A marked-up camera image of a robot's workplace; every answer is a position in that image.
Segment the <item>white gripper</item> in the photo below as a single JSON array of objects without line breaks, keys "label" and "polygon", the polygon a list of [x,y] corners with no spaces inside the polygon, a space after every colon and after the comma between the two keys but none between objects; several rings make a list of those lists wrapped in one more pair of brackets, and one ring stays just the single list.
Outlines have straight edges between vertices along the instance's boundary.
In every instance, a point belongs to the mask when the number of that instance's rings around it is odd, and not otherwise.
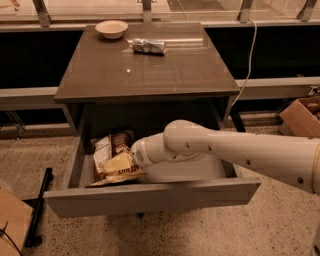
[{"label": "white gripper", "polygon": [[132,158],[142,168],[165,161],[166,152],[163,134],[159,133],[137,140],[131,146],[130,154],[123,152],[106,161],[103,164],[104,170],[107,173],[130,172],[133,167]]}]

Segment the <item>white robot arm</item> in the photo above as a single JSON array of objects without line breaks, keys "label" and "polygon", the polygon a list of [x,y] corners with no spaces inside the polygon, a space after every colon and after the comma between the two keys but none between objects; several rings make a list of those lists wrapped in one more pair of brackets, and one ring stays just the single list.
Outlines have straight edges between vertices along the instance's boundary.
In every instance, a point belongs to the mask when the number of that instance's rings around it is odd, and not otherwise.
[{"label": "white robot arm", "polygon": [[131,166],[182,162],[199,154],[320,195],[319,139],[211,130],[186,120],[175,120],[163,132],[136,141],[127,153],[105,162],[104,168],[126,175]]}]

